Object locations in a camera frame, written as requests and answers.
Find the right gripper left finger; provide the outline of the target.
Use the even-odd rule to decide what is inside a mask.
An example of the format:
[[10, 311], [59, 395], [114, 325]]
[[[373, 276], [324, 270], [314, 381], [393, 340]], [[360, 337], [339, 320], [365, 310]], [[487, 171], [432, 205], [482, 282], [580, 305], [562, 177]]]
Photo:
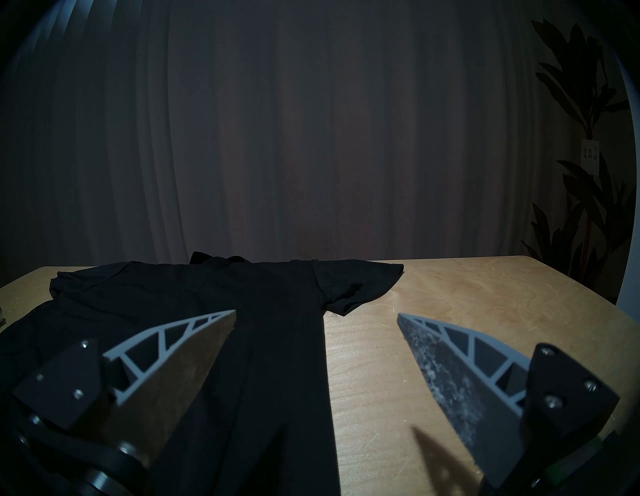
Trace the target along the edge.
[[204, 384], [236, 322], [235, 310], [143, 330], [101, 351], [73, 343], [13, 388], [13, 400], [54, 433], [116, 447], [152, 462]]

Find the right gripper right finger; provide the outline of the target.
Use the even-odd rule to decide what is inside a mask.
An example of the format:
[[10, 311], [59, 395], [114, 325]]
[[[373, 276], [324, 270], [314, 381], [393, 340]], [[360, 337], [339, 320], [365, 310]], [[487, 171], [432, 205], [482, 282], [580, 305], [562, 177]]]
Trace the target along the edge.
[[620, 400], [556, 345], [530, 358], [485, 333], [399, 313], [434, 400], [483, 479], [481, 489], [546, 489], [587, 462]]

